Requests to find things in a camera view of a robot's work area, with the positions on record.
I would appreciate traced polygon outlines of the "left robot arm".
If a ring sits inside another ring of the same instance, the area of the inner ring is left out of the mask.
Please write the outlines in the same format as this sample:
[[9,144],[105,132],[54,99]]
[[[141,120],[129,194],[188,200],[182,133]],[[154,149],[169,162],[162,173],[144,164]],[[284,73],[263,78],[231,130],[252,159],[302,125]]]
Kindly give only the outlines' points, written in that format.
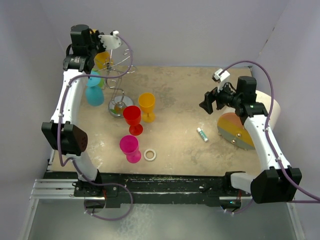
[[41,131],[50,146],[57,151],[61,166],[71,162],[78,180],[87,182],[85,190],[91,196],[103,191],[101,175],[87,151],[88,135],[77,126],[82,95],[95,62],[95,56],[104,50],[98,37],[88,25],[71,27],[71,44],[63,60],[63,81],[55,111],[49,122],[43,122]]

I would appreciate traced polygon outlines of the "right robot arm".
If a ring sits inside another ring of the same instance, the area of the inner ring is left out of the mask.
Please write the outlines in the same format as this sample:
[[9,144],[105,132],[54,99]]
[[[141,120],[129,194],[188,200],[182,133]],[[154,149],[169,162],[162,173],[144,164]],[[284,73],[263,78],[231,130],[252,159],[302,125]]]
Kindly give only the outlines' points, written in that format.
[[297,189],[302,173],[291,167],[267,124],[268,112],[263,103],[257,101],[257,81],[251,76],[240,76],[234,88],[227,76],[214,74],[212,79],[218,83],[213,90],[204,95],[199,104],[208,114],[213,113],[213,103],[217,110],[227,106],[235,110],[240,122],[253,141],[257,152],[261,173],[257,176],[245,172],[231,172],[228,180],[222,183],[222,190],[228,196],[239,190],[251,194],[257,204],[290,202]]

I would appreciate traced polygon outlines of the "orange wine glass front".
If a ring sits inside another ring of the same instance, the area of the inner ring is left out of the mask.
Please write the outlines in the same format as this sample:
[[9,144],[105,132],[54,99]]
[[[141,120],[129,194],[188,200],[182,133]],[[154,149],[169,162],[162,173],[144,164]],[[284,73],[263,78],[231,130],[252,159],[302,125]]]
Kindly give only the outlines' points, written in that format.
[[95,71],[102,71],[109,69],[112,63],[111,54],[105,50],[104,52],[98,54],[91,54],[95,63]]

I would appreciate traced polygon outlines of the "blue plastic wine glass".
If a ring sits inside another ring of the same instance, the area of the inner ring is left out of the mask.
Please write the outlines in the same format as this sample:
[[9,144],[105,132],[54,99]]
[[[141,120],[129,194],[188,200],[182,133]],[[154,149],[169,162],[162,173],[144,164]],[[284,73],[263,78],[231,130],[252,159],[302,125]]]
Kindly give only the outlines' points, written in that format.
[[95,77],[89,77],[86,84],[85,97],[89,105],[98,107],[104,102],[104,94],[101,88],[102,78],[97,71],[92,70],[90,74]]

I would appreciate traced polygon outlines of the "green plastic wine glass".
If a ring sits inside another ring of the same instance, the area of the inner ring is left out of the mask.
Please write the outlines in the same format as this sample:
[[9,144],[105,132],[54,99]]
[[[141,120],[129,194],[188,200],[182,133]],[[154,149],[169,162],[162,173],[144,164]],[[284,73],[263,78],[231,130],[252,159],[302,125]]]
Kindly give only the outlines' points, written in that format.
[[105,88],[105,79],[104,79],[103,77],[100,78],[100,82],[99,82],[98,86],[99,86],[101,89],[104,89],[104,88]]

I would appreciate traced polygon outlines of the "orange wine glass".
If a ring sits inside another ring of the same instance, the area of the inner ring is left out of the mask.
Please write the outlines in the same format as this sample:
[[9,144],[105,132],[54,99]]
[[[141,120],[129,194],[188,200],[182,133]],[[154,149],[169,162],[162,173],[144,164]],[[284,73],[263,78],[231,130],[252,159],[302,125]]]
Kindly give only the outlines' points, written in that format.
[[150,92],[141,94],[138,98],[138,104],[142,111],[141,117],[145,123],[152,123],[156,116],[154,113],[156,98]]
[[112,63],[111,54],[105,50],[104,52],[98,54],[91,54],[95,63],[95,71],[102,71],[109,69]]

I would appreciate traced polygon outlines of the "pink plastic wine glass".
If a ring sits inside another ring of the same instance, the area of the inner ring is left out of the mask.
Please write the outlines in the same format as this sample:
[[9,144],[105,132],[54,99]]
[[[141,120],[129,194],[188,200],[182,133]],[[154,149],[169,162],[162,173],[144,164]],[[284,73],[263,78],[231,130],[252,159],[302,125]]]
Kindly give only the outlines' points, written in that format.
[[131,164],[138,163],[141,160],[142,155],[139,146],[138,139],[133,135],[126,135],[119,142],[121,151],[125,154],[127,161]]

